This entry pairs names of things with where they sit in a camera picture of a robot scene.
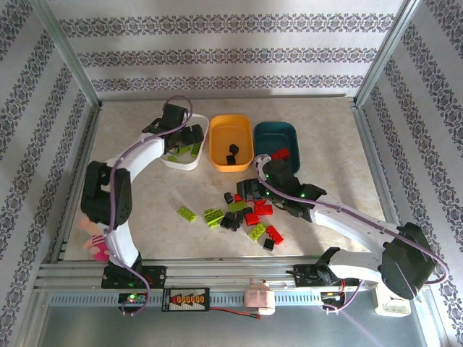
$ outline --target power connector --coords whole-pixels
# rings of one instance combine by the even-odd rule
[[[275,313],[275,293],[265,281],[245,290],[245,309],[261,315]]]
[[[375,312],[380,316],[405,317],[412,313],[410,301],[390,291],[383,283],[373,286],[377,307]]]

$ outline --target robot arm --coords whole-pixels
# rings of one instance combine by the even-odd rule
[[[114,229],[105,233],[106,244],[112,251],[110,266],[122,268],[126,265],[140,272],[141,256],[133,243],[128,222],[132,211],[131,183],[148,164],[168,150],[204,140],[199,125],[175,131],[183,124],[186,113],[186,108],[167,103],[162,118],[144,128],[131,146],[106,162],[93,161],[87,167],[81,210],[99,228],[107,230],[111,225],[111,195],[104,187],[110,184],[111,171],[116,166],[114,180],[109,187],[110,191],[114,189],[115,196]]]
[[[138,137],[138,140],[134,142],[134,144],[138,142],[143,142],[144,139],[151,136],[152,134],[141,134]],[[106,162],[108,168],[112,168],[114,164],[118,161],[121,155],[124,152],[116,155],[112,159]],[[118,167],[118,169],[124,169],[129,172],[130,176],[130,183],[132,183],[137,177],[137,175],[150,164],[155,159],[161,157],[164,154],[164,139],[157,138],[151,140],[149,142],[145,142],[143,145],[135,148],[127,158],[122,161],[122,164]],[[105,225],[104,223],[99,223],[98,227],[101,229],[105,229],[108,227],[108,224]],[[113,232],[109,233],[106,237],[106,243],[109,244],[109,248],[114,250],[114,257],[113,255],[110,256],[110,261],[116,265],[119,265],[119,260],[124,262],[124,264],[132,267],[135,261],[138,258],[139,252],[137,247],[135,247],[132,234],[130,233],[129,229],[129,221],[126,220],[123,224],[119,225],[114,229]]]
[[[326,284],[341,278],[359,278],[384,283],[397,296],[410,300],[433,273],[436,265],[420,227],[412,223],[396,226],[356,211],[319,187],[301,184],[281,159],[271,160],[264,155],[257,158],[255,164],[259,179],[237,184],[239,194],[246,200],[266,197],[294,217],[327,226],[370,251],[328,249],[317,262],[315,271],[315,276],[323,274]],[[411,243],[401,241],[401,237]]]

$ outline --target lego brick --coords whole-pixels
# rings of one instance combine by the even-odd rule
[[[275,241],[272,239],[266,239],[263,242],[263,248],[267,249],[268,251],[273,251],[274,246],[275,246]]]
[[[236,231],[239,227],[239,224],[236,223],[234,214],[227,212],[224,218],[222,218],[220,226],[227,230]]]
[[[233,202],[229,204],[229,211],[232,213],[244,210],[247,207],[245,201]]]
[[[263,233],[266,232],[267,227],[264,223],[259,222],[254,228],[252,228],[251,232],[249,233],[249,237],[254,241],[257,241]]]
[[[243,215],[246,215],[248,213],[253,213],[254,211],[252,210],[252,207],[246,207],[243,211]]]
[[[225,193],[224,198],[225,198],[226,203],[229,205],[233,202],[233,197],[230,192]]]
[[[208,224],[208,226],[211,226],[211,224],[218,222],[223,217],[224,214],[222,213],[222,210],[220,208],[218,208],[217,210],[212,210],[204,215],[205,222]]]
[[[179,152],[177,155],[182,155],[185,154],[186,152],[189,152],[191,150],[191,146],[183,146],[179,148]]]
[[[267,228],[267,234],[272,238],[272,240],[275,241],[275,244],[280,244],[283,242],[283,237],[273,226],[269,226]]]
[[[239,152],[239,147],[232,143],[229,147],[229,151],[232,155],[236,155]]]
[[[237,160],[235,159],[234,155],[228,155],[226,157],[226,164],[227,165],[236,165]]]
[[[241,224],[243,223],[243,220],[245,219],[245,213],[243,212],[243,210],[241,211],[238,211],[237,212],[237,216],[235,218],[235,221],[238,223],[238,224]]]
[[[182,143],[184,145],[192,145],[195,143],[195,137],[191,131],[191,127],[185,127],[182,129]]]
[[[248,213],[245,215],[246,225],[247,226],[255,226],[259,223],[259,216],[255,213]]]
[[[288,151],[287,148],[282,148],[277,153],[278,153],[278,156],[280,157],[280,159],[283,159],[283,160],[288,160],[289,159],[289,151]]]
[[[273,215],[272,205],[256,205],[254,206],[254,212],[257,215]]]
[[[191,131],[193,133],[193,139],[196,143],[201,143],[202,141],[204,141],[203,128],[201,128],[199,124],[192,125]]]
[[[267,202],[267,199],[254,200],[254,205],[263,205]]]
[[[190,155],[191,155],[192,157],[197,157],[197,155],[198,155],[199,152],[200,152],[200,148],[201,148],[201,142],[195,143],[195,144],[193,145],[193,147],[191,148],[191,153],[190,153]]]
[[[179,210],[179,215],[192,223],[196,219],[196,214],[188,210],[185,206],[182,206]]]

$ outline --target yellow bin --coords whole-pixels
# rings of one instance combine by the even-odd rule
[[[231,155],[230,145],[239,148],[235,155],[236,165],[227,165],[226,157]],[[254,159],[251,122],[243,114],[222,114],[214,117],[209,126],[209,153],[211,161],[220,172],[244,171]]]

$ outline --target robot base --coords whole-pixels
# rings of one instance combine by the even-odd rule
[[[165,266],[143,266],[140,254],[132,269],[141,274],[150,285],[151,289],[163,289],[166,283]],[[104,268],[102,289],[145,289],[145,284],[135,275],[123,267],[112,262]]]

